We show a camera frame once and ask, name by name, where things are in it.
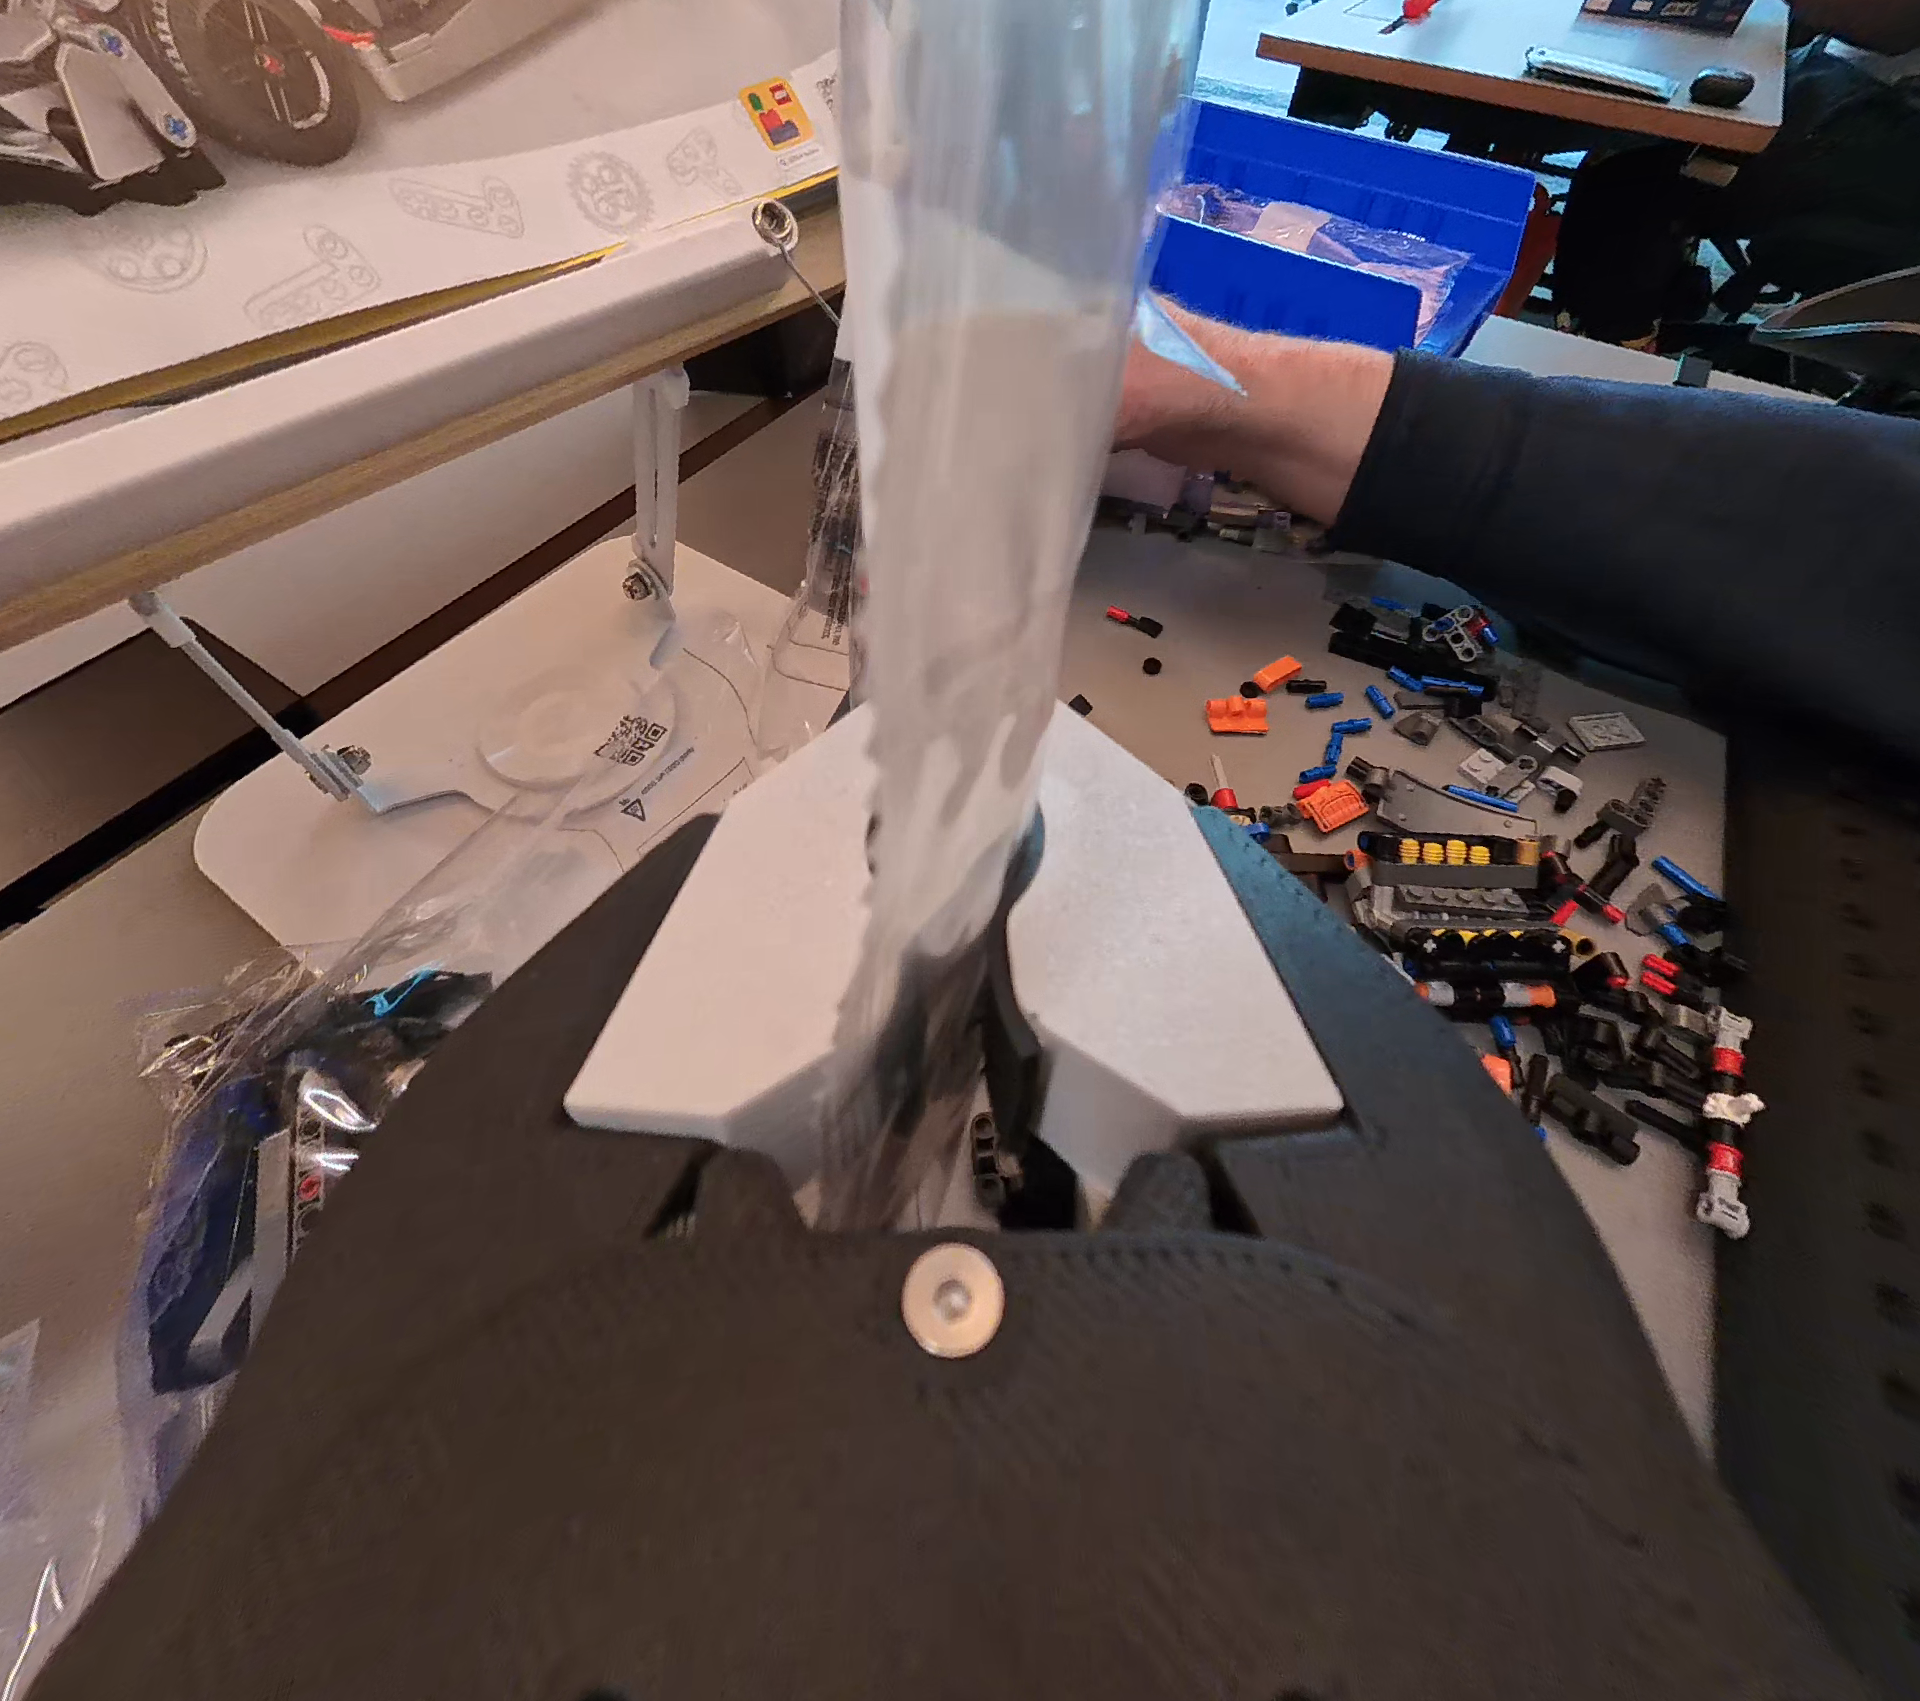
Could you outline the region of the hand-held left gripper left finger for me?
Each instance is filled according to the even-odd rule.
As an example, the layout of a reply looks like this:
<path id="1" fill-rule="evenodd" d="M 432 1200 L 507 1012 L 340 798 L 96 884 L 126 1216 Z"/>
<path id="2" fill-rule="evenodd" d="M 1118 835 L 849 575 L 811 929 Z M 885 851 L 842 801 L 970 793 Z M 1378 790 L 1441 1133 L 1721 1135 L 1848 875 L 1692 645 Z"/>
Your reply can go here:
<path id="1" fill-rule="evenodd" d="M 717 817 L 567 1090 L 582 1128 L 777 1160 L 839 1229 L 829 1117 L 859 1056 L 841 1017 L 872 916 L 872 729 L 846 715 Z"/>

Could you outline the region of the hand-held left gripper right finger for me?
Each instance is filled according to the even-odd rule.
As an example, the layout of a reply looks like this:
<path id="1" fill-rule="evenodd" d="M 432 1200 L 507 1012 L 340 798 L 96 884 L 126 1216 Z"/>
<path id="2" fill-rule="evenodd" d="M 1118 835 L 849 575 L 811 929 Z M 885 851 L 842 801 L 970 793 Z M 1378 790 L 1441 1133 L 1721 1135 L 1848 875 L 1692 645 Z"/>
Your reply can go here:
<path id="1" fill-rule="evenodd" d="M 1002 1224 L 1087 1224 L 1142 1157 L 1337 1128 L 1199 808 L 1064 702 L 1036 762 L 1002 894 Z"/>

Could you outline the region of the lego car chassis assembly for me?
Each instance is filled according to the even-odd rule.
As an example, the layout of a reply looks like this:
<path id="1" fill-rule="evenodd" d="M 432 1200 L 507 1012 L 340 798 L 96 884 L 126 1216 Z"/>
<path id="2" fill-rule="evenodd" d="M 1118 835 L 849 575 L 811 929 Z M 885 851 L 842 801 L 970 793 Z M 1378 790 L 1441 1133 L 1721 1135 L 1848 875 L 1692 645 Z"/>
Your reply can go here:
<path id="1" fill-rule="evenodd" d="M 1573 967 L 1600 946 L 1592 932 L 1558 918 L 1566 903 L 1544 867 L 1555 847 L 1539 835 L 1369 828 L 1342 856 L 1349 918 L 1393 961 L 1433 935 L 1457 943 L 1495 935 L 1529 948 L 1555 944 Z"/>

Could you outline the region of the clear bag of lego pieces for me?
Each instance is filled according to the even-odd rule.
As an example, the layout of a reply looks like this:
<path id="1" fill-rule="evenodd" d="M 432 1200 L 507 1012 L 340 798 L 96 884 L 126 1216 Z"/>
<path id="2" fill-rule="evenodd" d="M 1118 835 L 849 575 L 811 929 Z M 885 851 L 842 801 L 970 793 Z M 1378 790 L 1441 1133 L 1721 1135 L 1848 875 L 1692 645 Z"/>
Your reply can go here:
<path id="1" fill-rule="evenodd" d="M 820 1224 L 956 1148 L 1206 0 L 841 0 L 871 916 Z"/>

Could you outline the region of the person's right forearm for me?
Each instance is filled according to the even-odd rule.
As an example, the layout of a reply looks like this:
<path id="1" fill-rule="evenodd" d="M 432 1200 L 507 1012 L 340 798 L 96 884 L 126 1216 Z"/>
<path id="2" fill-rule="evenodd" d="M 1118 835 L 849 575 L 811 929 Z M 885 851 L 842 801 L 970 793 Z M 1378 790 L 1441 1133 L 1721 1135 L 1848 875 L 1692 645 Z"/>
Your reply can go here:
<path id="1" fill-rule="evenodd" d="M 1916 764 L 1913 417 L 1403 352 L 1331 540 Z"/>

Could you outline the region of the loose grey curved lego panel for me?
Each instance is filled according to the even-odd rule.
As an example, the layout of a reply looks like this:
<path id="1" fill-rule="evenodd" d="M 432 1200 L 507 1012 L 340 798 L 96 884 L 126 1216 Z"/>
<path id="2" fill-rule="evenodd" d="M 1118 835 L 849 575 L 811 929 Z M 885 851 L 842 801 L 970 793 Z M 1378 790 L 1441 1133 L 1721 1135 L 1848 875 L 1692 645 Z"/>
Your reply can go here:
<path id="1" fill-rule="evenodd" d="M 1485 798 L 1465 798 L 1401 771 L 1389 773 L 1375 810 L 1382 824 L 1408 835 L 1510 842 L 1541 838 L 1539 824 L 1518 812 L 1488 805 Z"/>

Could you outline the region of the scattered loose lego pieces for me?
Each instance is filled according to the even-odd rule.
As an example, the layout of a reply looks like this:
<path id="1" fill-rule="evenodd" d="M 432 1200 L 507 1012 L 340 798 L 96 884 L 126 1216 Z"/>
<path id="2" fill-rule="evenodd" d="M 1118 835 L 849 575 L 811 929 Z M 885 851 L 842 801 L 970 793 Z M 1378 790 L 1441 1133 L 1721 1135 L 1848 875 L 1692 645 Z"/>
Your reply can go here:
<path id="1" fill-rule="evenodd" d="M 1544 867 L 1558 918 L 1594 935 L 1594 957 L 1569 967 L 1555 944 L 1433 935 L 1382 958 L 1477 1037 L 1495 1084 L 1539 1133 L 1616 1164 L 1638 1160 L 1647 1136 L 1666 1138 L 1694 1162 L 1694 1219 L 1741 1240 L 1747 1136 L 1765 1110 L 1749 1078 L 1753 1023 L 1727 998 L 1747 969 L 1727 944 L 1716 880 L 1673 858 L 1673 785 L 1647 725 L 1625 709 L 1550 709 L 1543 670 L 1473 602 L 1349 594 L 1322 651 L 1296 639 L 1283 656 L 1305 673 L 1266 698 L 1268 735 L 1217 737 L 1203 713 L 1217 747 L 1280 742 L 1271 801 L 1239 795 L 1218 757 L 1187 801 L 1222 810 L 1350 924 L 1342 856 L 1360 833 L 1393 828 L 1377 812 L 1389 773 L 1539 824 L 1555 840 Z M 1292 790 L 1339 777 L 1363 785 L 1373 812 L 1321 835 Z"/>

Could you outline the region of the lego instruction booklet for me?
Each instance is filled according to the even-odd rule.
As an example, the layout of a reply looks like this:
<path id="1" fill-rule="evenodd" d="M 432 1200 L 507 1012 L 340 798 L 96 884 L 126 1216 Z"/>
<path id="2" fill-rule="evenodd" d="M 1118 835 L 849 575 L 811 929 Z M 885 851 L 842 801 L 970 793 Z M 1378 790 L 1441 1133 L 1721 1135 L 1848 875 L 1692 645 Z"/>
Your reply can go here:
<path id="1" fill-rule="evenodd" d="M 4 0 L 4 441 L 841 161 L 839 0 Z"/>

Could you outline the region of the white book stand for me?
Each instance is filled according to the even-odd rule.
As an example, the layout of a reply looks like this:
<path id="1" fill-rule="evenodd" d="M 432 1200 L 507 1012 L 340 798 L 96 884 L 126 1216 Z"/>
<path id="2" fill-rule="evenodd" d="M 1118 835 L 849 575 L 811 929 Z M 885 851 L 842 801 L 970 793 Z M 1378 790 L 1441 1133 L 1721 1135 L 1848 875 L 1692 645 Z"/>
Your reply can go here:
<path id="1" fill-rule="evenodd" d="M 820 312 L 698 354 L 683 421 L 676 666 L 683 729 L 616 803 L 580 817 L 645 847 L 705 798 L 719 742 L 748 749 L 758 670 L 804 559 L 812 436 L 830 346 Z M 216 562 L 165 597 L 238 678 L 308 740 L 464 744 L 489 688 L 613 658 L 635 516 L 628 393 L 474 450 Z M 194 865 L 240 911 L 299 946 L 339 943 L 490 817 L 445 796 L 386 821 L 307 786 L 244 716 L 155 633 L 132 633 L 4 711 L 4 929 L 194 821 Z"/>

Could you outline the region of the small bag of black parts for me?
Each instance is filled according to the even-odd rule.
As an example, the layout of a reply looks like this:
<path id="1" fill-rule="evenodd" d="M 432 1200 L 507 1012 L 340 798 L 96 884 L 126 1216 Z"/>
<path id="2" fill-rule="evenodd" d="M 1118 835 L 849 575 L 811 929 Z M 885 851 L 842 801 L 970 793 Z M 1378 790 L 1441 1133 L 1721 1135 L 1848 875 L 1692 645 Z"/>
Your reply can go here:
<path id="1" fill-rule="evenodd" d="M 155 1017 L 144 1072 L 167 1089 L 126 1315 L 139 1400 L 213 1418 L 284 1269 L 365 1136 L 445 1040 L 591 900 L 686 821 L 719 814 L 829 725 L 856 677 L 844 615 L 800 594 L 758 670 L 722 617 L 686 649 L 660 729 L 640 707 L 584 768 L 514 786 L 356 935 L 237 969 Z"/>

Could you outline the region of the black perforated mat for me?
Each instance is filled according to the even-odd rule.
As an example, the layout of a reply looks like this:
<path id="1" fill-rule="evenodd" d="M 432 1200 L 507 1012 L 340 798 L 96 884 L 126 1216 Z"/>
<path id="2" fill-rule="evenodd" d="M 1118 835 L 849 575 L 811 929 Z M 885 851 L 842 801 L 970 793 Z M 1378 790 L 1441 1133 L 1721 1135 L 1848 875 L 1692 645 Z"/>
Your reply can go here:
<path id="1" fill-rule="evenodd" d="M 1749 1239 L 1716 1256 L 1723 1477 L 1841 1651 L 1919 1696 L 1916 775 L 1738 732 Z"/>

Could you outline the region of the empty clear plastic bags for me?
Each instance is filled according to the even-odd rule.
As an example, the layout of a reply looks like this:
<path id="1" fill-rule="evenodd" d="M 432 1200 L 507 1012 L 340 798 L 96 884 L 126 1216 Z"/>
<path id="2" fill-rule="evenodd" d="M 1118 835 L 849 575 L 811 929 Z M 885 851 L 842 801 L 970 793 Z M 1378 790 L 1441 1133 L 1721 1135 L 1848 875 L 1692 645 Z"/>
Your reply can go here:
<path id="1" fill-rule="evenodd" d="M 1412 286 L 1421 297 L 1424 322 L 1433 322 L 1475 259 L 1468 248 L 1359 222 L 1302 200 L 1251 196 L 1218 183 L 1172 183 L 1159 196 L 1159 209 L 1199 226 Z"/>

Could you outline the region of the blue bin holding plastic bags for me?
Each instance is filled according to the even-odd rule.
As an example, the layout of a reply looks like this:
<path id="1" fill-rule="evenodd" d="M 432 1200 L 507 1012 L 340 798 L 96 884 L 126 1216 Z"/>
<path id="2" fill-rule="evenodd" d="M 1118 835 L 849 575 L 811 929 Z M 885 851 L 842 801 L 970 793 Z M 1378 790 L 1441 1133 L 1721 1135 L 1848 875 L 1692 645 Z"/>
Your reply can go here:
<path id="1" fill-rule="evenodd" d="M 1226 203 L 1204 218 L 1164 211 L 1150 286 L 1166 300 L 1244 330 L 1444 359 L 1465 354 L 1495 314 L 1534 200 L 1525 171 L 1235 105 L 1192 102 L 1188 126 L 1185 203 L 1201 188 Z M 1254 221 L 1274 200 L 1465 261 L 1424 312 L 1414 283 L 1221 222 L 1229 209 Z"/>

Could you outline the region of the background workbench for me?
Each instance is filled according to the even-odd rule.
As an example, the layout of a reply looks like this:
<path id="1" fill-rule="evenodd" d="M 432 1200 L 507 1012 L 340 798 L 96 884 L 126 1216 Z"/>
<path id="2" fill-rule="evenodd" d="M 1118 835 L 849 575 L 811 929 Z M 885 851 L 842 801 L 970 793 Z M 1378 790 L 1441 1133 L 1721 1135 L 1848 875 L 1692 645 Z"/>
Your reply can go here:
<path id="1" fill-rule="evenodd" d="M 1600 19 L 1581 2 L 1442 0 L 1426 21 L 1380 35 L 1399 0 L 1318 0 L 1263 30 L 1256 52 L 1408 98 L 1491 105 L 1723 152 L 1758 152 L 1778 130 L 1791 32 L 1783 0 L 1755 0 L 1731 36 Z M 1676 81 L 1676 100 L 1642 105 L 1529 79 L 1525 52 L 1533 47 L 1660 72 Z M 1756 86 L 1745 107 L 1690 105 L 1688 86 L 1704 67 L 1750 72 Z"/>

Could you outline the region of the silver flat tool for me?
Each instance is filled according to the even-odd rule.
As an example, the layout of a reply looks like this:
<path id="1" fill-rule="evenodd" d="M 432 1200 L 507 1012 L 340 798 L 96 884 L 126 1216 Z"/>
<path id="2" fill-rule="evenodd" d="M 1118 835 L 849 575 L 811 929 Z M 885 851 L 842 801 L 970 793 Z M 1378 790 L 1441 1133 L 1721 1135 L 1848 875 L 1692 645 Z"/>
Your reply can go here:
<path id="1" fill-rule="evenodd" d="M 1616 60 L 1576 56 L 1544 44 L 1529 49 L 1522 65 L 1529 79 L 1589 94 L 1642 105 L 1673 105 L 1679 94 L 1676 81 L 1660 72 Z"/>

